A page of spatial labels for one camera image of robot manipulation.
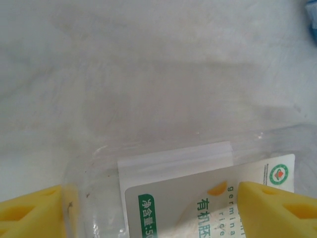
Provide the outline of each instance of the package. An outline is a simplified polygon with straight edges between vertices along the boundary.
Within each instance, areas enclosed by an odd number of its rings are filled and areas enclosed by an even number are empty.
[[[103,147],[68,167],[69,238],[245,237],[240,181],[317,197],[317,127]]]

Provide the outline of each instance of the clear plastic bag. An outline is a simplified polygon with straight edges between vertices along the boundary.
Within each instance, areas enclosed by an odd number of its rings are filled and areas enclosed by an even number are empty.
[[[235,165],[294,154],[295,192],[317,197],[317,127],[311,124],[215,139],[103,147],[93,156],[77,158],[68,167],[64,182],[68,237],[128,237],[120,197],[118,159],[220,141],[230,142]]]

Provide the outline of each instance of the white label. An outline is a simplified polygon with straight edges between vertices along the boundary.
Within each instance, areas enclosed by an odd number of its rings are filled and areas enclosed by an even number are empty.
[[[295,156],[286,155],[131,187],[125,192],[130,237],[244,238],[239,183],[293,192],[294,163]]]
[[[126,230],[125,192],[128,188],[233,166],[230,142],[151,153],[118,160]]]

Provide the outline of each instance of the white backdrop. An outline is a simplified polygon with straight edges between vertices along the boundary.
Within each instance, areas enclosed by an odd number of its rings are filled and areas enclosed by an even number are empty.
[[[123,142],[317,121],[304,0],[2,0],[0,200]]]

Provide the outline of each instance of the green logo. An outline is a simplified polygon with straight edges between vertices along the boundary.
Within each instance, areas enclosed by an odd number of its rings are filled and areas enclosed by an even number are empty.
[[[158,238],[154,198],[150,194],[139,195],[142,238]]]
[[[288,168],[286,165],[280,164],[275,166],[271,173],[269,174],[269,180],[274,185],[280,185],[287,180],[288,177]]]

